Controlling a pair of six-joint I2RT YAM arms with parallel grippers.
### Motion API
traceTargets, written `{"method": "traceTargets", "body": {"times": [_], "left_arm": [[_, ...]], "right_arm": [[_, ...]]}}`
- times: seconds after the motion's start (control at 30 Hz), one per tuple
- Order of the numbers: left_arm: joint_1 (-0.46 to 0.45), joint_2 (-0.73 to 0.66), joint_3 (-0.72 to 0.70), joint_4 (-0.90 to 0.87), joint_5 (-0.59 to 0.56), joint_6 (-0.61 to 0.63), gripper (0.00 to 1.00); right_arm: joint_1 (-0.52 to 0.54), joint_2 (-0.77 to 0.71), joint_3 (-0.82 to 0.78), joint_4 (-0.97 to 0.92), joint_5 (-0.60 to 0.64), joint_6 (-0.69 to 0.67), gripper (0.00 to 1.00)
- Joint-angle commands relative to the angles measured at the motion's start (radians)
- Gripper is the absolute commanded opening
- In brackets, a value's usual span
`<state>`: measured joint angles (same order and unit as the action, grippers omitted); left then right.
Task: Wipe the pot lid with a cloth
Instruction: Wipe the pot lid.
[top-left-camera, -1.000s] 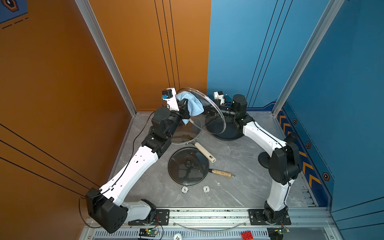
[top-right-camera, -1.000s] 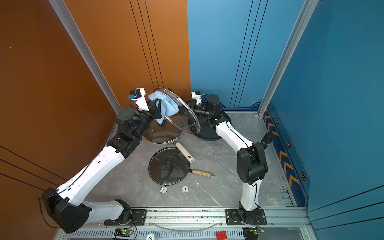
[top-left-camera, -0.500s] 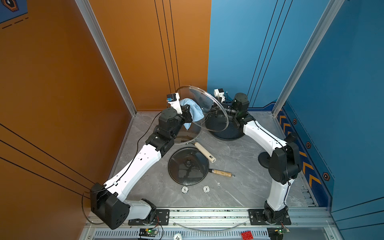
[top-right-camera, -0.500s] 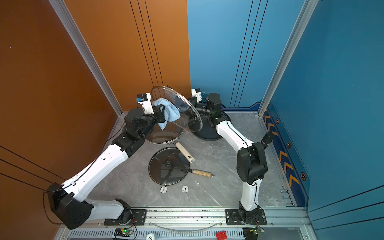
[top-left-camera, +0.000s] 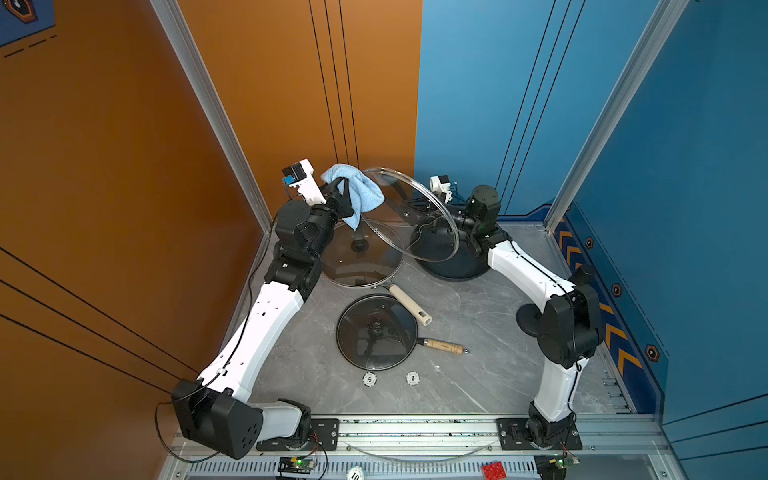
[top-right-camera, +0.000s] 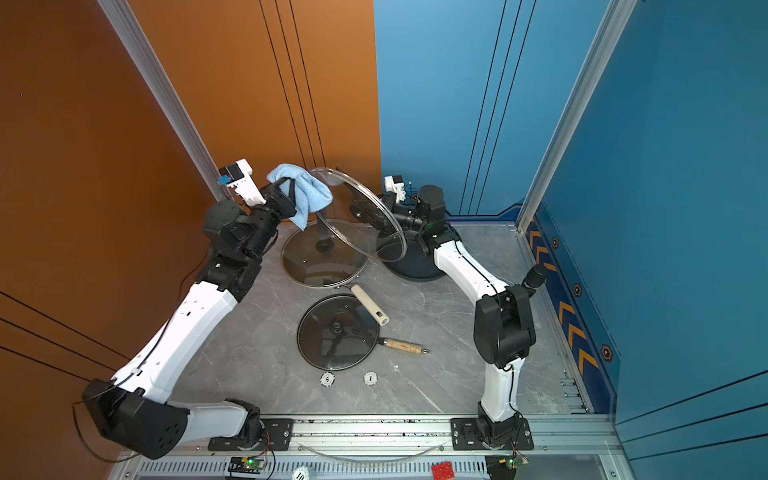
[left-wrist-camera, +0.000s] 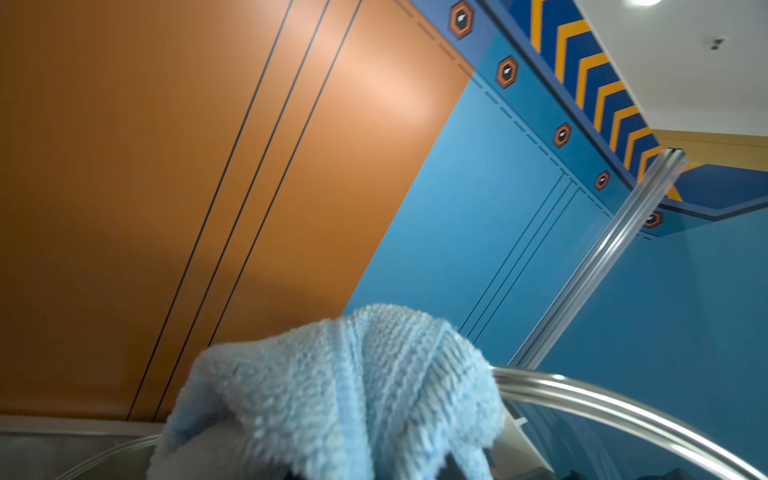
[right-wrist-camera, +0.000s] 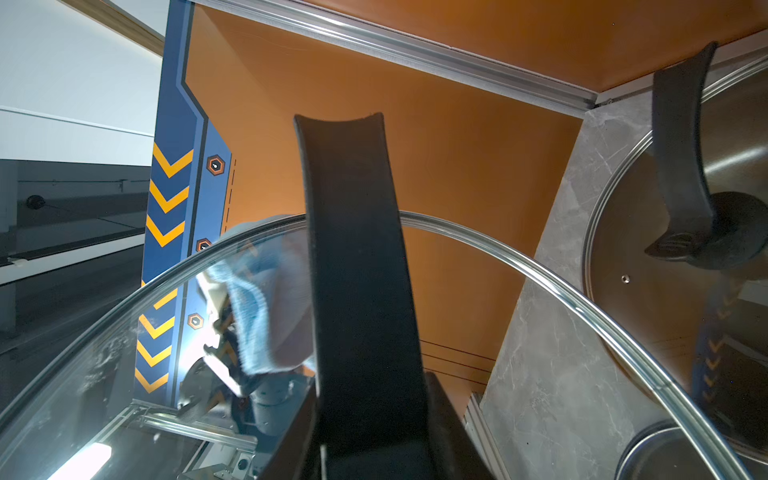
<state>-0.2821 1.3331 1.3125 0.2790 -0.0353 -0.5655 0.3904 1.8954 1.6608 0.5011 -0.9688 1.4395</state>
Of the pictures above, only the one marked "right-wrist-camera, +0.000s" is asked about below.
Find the light blue microfibre cloth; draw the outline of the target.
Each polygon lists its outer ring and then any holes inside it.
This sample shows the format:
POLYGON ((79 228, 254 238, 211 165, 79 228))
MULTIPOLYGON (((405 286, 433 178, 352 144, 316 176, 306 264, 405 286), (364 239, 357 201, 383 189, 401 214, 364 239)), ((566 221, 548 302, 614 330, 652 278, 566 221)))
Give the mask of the light blue microfibre cloth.
POLYGON ((196 279, 208 312, 230 301, 245 374, 316 370, 305 230, 246 242, 196 279))

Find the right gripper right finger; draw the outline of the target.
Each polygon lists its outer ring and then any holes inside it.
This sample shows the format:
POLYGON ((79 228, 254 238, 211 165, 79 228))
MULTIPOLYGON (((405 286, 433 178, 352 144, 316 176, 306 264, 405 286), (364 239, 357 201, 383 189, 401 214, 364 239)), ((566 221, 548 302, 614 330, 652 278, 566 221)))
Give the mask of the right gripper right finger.
POLYGON ((425 373, 428 443, 436 478, 493 480, 447 394, 433 372, 425 373))

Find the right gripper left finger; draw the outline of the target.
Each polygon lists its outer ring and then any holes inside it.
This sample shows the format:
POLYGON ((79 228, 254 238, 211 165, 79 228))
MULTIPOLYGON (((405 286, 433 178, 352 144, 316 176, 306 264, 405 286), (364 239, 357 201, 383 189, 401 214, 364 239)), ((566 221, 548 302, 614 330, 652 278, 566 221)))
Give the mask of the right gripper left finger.
POLYGON ((312 385, 260 480, 318 478, 317 395, 312 385))

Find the large glass pot lid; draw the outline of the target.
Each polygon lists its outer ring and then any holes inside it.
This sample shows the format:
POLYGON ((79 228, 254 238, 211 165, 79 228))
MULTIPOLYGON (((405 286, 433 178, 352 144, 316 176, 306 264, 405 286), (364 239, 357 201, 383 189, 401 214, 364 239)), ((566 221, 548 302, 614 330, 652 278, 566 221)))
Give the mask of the large glass pot lid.
POLYGON ((767 65, 656 72, 652 129, 585 241, 587 294, 741 454, 767 459, 767 65))

